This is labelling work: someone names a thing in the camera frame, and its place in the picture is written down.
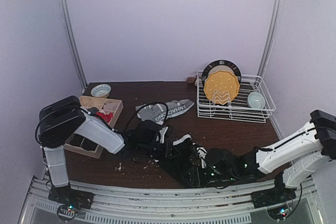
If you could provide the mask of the dark striped rolled underwear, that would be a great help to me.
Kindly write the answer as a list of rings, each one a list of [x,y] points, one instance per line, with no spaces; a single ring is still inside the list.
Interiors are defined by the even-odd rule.
[[[97,113],[97,112],[99,112],[99,109],[96,108],[96,107],[91,107],[91,108],[88,108],[87,110],[88,110],[89,112],[91,112],[91,113]]]

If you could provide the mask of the black folded underwear in box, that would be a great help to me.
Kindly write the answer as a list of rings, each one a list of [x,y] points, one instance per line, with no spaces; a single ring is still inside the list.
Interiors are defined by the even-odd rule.
[[[73,134],[69,139],[67,139],[66,143],[71,146],[80,147],[82,145],[83,140],[84,140],[83,136]]]

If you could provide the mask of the aluminium corner post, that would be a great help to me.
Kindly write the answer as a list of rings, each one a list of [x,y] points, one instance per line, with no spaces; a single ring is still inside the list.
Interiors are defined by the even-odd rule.
[[[61,8],[62,18],[63,18],[63,22],[64,22],[64,26],[65,26],[65,30],[66,30],[66,34],[68,38],[71,55],[73,58],[73,62],[75,64],[75,69],[77,71],[77,75],[79,77],[82,90],[85,90],[88,86],[88,83],[87,83],[85,73],[83,70],[83,66],[82,66],[82,63],[79,57],[79,52],[78,52],[78,48],[76,45],[74,31],[73,31],[72,24],[71,24],[71,18],[70,18],[70,12],[69,12],[67,0],[59,0],[59,4]]]
[[[257,73],[261,77],[263,77],[266,73],[266,68],[267,68],[268,61],[271,55],[271,50],[274,44],[275,33],[276,33],[276,29],[277,29],[278,22],[279,22],[281,5],[282,5],[282,0],[274,0],[270,23],[268,27],[268,33],[266,37],[266,42],[265,42],[265,46],[264,46],[263,53],[262,53],[262,58],[261,58],[259,68],[258,68],[258,73]]]

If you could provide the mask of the left aluminium corner post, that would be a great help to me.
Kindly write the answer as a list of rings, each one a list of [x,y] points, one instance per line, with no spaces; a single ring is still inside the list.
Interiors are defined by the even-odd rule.
[[[85,90],[88,86],[88,83],[87,83],[85,73],[83,70],[83,66],[82,66],[82,63],[79,57],[79,52],[78,52],[78,48],[76,45],[74,31],[73,31],[72,24],[71,24],[71,18],[70,18],[70,12],[69,12],[67,0],[59,0],[59,4],[61,8],[62,18],[63,18],[63,22],[64,22],[64,26],[65,26],[65,30],[66,30],[66,34],[68,38],[71,55],[73,58],[73,62],[75,64],[75,69],[77,71],[77,75],[79,77],[82,90]]]

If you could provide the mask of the pink beige rolled underwear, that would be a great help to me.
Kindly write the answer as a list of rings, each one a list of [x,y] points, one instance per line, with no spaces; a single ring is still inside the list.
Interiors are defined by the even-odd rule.
[[[115,111],[119,104],[117,102],[107,102],[103,105],[102,109],[105,111]]]

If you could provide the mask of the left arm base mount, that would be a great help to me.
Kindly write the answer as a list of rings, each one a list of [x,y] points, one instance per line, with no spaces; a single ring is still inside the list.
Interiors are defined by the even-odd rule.
[[[48,199],[60,204],[56,216],[65,223],[74,220],[83,209],[91,209],[95,196],[91,192],[72,189],[70,184],[55,187],[51,180],[46,182],[46,189],[49,191]]]

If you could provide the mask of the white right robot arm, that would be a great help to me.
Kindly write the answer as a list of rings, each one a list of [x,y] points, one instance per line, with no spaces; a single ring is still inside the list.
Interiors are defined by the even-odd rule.
[[[228,149],[193,145],[196,165],[183,175],[189,187],[227,187],[254,183],[278,167],[297,160],[301,167],[292,167],[281,176],[285,188],[296,188],[300,181],[325,162],[335,159],[335,116],[321,110],[297,132],[267,147],[254,147],[243,155]]]

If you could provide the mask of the red rolled underwear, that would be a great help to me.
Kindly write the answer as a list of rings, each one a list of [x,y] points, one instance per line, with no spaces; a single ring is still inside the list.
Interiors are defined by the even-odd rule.
[[[96,115],[103,118],[103,120],[106,121],[108,124],[112,121],[113,118],[113,113],[104,114],[102,112],[97,112]]]

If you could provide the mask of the wooden compartment organizer box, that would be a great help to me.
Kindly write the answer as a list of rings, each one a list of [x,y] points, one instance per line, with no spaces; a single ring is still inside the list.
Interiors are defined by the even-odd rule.
[[[81,96],[79,98],[80,100],[80,104],[82,107],[84,107],[85,109],[91,108],[91,107],[96,107],[99,109],[99,112],[102,112],[104,114],[108,114],[108,113],[113,113],[113,118],[112,121],[109,123],[109,125],[111,127],[114,127],[122,110],[123,110],[123,102],[122,100],[115,100],[115,99],[108,99],[108,98],[95,98],[95,97],[90,97],[90,96]],[[118,108],[115,111],[105,111],[102,109],[103,105],[107,102],[117,102],[119,104]],[[69,144],[67,144],[65,142],[64,145],[64,149],[74,152],[74,153],[78,153],[84,156],[89,156],[92,158],[97,158],[99,159],[102,152],[103,152],[103,147],[99,146],[96,149],[96,152],[92,152],[92,151],[85,151],[83,148],[81,147],[76,147],[76,146],[71,146]]]

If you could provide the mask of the right aluminium corner post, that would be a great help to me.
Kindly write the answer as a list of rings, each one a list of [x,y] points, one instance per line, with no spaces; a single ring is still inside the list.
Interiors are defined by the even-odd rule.
[[[267,68],[268,61],[271,55],[271,50],[274,44],[275,33],[276,33],[276,29],[277,29],[278,22],[279,22],[281,5],[282,5],[282,0],[274,0],[270,23],[268,27],[268,33],[266,37],[266,42],[265,42],[265,46],[264,46],[263,53],[262,53],[262,58],[261,58],[259,68],[258,68],[258,73],[257,73],[261,77],[263,77],[266,73],[266,68]]]

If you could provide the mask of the brown cloth item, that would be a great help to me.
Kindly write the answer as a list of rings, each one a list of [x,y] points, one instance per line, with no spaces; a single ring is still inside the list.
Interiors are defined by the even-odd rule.
[[[195,84],[195,82],[197,81],[196,77],[187,77],[186,82],[188,84]]]

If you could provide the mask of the yellow scalloped plate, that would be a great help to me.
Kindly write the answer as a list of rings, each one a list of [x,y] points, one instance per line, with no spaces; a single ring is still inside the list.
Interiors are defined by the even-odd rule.
[[[209,74],[204,82],[206,98],[214,104],[225,105],[239,94],[238,78],[229,71],[219,70]]]

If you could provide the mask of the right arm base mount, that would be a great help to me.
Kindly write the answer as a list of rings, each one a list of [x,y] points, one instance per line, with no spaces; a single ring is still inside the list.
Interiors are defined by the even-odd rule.
[[[287,201],[296,198],[296,189],[287,188],[283,181],[283,172],[276,175],[274,187],[255,191],[251,194],[254,208],[270,207],[267,214],[272,220],[281,221],[290,216],[290,208]]]

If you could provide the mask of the black underwear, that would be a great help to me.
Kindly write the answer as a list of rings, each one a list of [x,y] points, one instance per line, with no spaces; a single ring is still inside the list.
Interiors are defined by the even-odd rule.
[[[96,152],[98,144],[96,144],[95,142],[93,142],[93,141],[91,141],[87,138],[84,138],[80,147],[83,148],[85,151]]]
[[[155,162],[185,188],[205,188],[207,167],[202,169],[201,160],[196,151],[197,147],[202,146],[193,142],[189,134],[170,142],[173,142],[173,146],[181,152],[181,157],[171,160],[154,159]]]
[[[66,143],[71,146],[80,147],[82,145],[83,140],[84,140],[83,136],[73,134],[69,139],[67,139]]]

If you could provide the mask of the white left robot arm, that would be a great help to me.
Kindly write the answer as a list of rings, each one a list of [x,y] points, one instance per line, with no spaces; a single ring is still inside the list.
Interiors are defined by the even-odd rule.
[[[78,97],[71,95],[41,109],[35,140],[44,151],[51,184],[55,188],[68,188],[64,144],[71,136],[87,138],[112,154],[125,147],[138,147],[149,150],[159,159],[164,154],[163,146],[170,132],[170,125],[151,120],[140,122],[134,130],[117,131],[102,116],[82,107]]]

